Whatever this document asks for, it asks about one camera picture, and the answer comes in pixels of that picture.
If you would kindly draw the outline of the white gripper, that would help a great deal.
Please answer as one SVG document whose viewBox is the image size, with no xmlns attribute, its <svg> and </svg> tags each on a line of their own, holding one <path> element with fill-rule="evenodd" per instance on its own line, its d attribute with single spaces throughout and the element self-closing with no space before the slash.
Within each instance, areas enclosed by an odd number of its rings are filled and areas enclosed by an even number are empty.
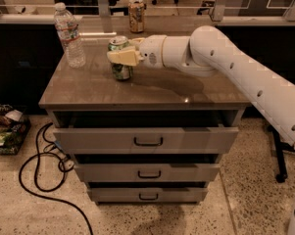
<svg viewBox="0 0 295 235">
<path fill-rule="evenodd" d="M 140 62 L 152 69 L 162 69 L 163 64 L 163 45 L 166 40 L 165 35 L 151 35 L 147 38 L 138 37 L 129 39 L 129 47 L 121 50 L 109 51 L 107 58 L 111 63 L 126 66 L 137 66 Z"/>
</svg>

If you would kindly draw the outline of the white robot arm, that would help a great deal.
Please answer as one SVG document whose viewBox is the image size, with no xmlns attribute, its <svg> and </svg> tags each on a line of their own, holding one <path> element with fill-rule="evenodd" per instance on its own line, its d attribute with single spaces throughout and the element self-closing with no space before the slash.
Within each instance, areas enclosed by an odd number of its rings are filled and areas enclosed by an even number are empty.
<svg viewBox="0 0 295 235">
<path fill-rule="evenodd" d="M 238 49 L 217 28 L 203 25 L 189 36 L 134 38 L 107 53 L 110 62 L 175 68 L 195 76 L 220 71 L 295 150 L 295 85 Z"/>
</svg>

